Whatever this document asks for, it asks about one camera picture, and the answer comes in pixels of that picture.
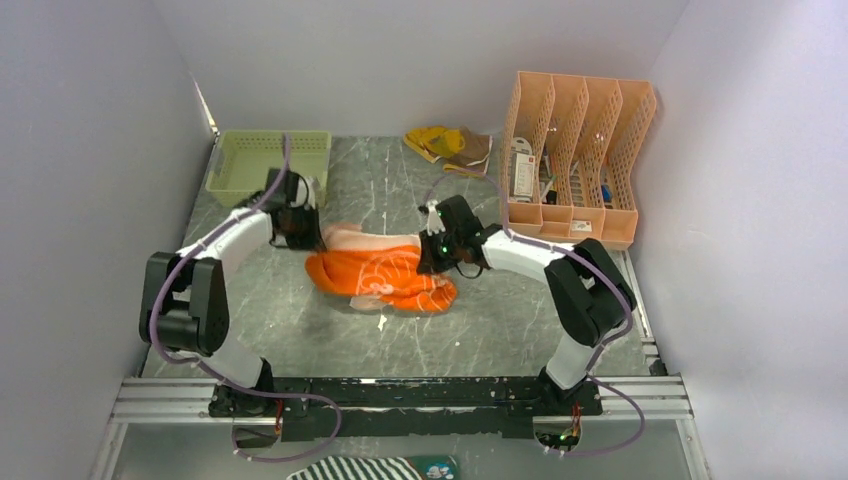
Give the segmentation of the orange white patterned towel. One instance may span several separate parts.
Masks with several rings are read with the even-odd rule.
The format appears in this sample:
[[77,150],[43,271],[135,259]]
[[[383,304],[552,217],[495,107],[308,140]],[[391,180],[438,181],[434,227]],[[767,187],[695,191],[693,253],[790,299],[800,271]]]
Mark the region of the orange white patterned towel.
[[395,310],[438,314],[447,311],[458,289],[445,274],[423,274],[417,234],[375,234],[359,224],[322,229],[324,249],[310,254],[305,270],[323,293],[346,297],[359,311]]

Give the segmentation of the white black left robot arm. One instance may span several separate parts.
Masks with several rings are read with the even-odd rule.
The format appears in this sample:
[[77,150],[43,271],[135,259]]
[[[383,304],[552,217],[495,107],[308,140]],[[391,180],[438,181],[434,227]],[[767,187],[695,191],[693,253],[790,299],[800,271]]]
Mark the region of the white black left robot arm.
[[270,363],[230,330],[226,284],[264,246],[321,249],[321,197],[317,178],[271,168],[264,189],[239,201],[208,234],[147,260],[139,336],[166,361],[205,367],[223,380],[209,404],[210,416],[282,413]]

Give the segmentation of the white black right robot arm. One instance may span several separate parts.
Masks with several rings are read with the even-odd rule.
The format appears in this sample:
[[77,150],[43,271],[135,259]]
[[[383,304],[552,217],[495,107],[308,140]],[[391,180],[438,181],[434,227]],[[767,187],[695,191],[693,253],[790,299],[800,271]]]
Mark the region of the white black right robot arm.
[[485,226],[464,197],[429,200],[419,233],[421,274],[507,271],[547,288],[563,330],[559,344],[534,382],[541,405],[562,414],[578,399],[606,345],[633,325],[635,295],[605,247],[592,238],[572,246],[538,240],[500,224]]

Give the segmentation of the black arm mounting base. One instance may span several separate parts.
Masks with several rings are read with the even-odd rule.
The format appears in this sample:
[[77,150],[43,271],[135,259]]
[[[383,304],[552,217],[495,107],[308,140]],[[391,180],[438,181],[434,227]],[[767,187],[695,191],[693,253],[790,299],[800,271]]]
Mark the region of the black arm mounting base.
[[276,400],[214,389],[211,418],[282,421],[285,442],[325,437],[499,434],[530,439],[542,417],[598,416],[599,389],[583,381],[559,391],[533,376],[430,378],[276,377]]

